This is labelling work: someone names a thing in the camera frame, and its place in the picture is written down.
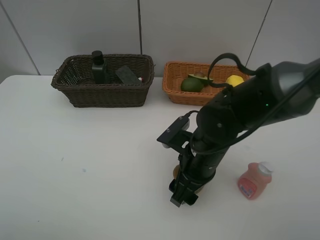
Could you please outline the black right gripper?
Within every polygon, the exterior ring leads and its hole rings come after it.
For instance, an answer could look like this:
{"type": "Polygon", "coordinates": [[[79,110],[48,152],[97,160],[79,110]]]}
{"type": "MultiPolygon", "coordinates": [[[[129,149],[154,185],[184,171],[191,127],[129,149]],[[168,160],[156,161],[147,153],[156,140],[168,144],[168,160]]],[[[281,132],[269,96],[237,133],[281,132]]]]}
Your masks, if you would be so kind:
{"type": "Polygon", "coordinates": [[[204,186],[215,176],[218,165],[229,150],[228,147],[210,154],[192,153],[187,144],[184,154],[179,153],[180,169],[176,179],[169,184],[172,192],[170,202],[176,207],[183,204],[192,206],[204,186]]]}

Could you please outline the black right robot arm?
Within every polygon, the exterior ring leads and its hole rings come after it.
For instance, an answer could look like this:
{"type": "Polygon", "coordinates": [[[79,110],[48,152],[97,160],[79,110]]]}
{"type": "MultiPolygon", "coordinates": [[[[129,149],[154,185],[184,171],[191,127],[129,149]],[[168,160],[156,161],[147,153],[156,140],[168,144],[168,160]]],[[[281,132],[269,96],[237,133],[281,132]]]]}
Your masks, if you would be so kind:
{"type": "Polygon", "coordinates": [[[179,117],[175,130],[186,140],[169,185],[171,202],[177,207],[194,204],[232,145],[262,126],[307,115],[319,97],[319,60],[285,61],[263,65],[251,79],[218,93],[197,113],[194,132],[186,131],[189,116],[179,117]]]}

